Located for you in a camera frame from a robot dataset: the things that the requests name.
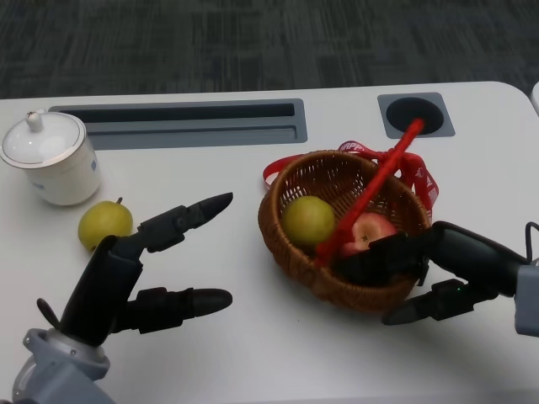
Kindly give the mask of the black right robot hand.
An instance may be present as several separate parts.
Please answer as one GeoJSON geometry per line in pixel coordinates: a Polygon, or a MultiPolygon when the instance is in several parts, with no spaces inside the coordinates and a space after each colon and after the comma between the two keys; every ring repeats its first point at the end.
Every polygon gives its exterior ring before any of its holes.
{"type": "Polygon", "coordinates": [[[382,317],[388,326],[428,317],[442,321],[474,310],[500,295],[514,297],[520,267],[530,261],[507,247],[449,222],[437,221],[416,236],[404,232],[372,242],[363,252],[341,258],[334,271],[352,284],[387,286],[400,275],[422,285],[429,263],[454,274],[431,291],[408,299],[382,317]]]}

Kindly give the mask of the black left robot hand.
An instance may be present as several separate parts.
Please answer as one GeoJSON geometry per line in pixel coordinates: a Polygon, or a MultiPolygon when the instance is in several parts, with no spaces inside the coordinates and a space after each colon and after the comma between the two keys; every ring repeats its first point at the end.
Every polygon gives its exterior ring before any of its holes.
{"type": "Polygon", "coordinates": [[[142,222],[135,234],[107,236],[97,247],[59,322],[59,330],[93,347],[111,333],[150,333],[179,327],[184,321],[228,308],[232,295],[220,289],[173,292],[164,287],[141,290],[130,298],[140,278],[144,252],[158,253],[184,240],[232,202],[231,193],[178,206],[142,222]]]}

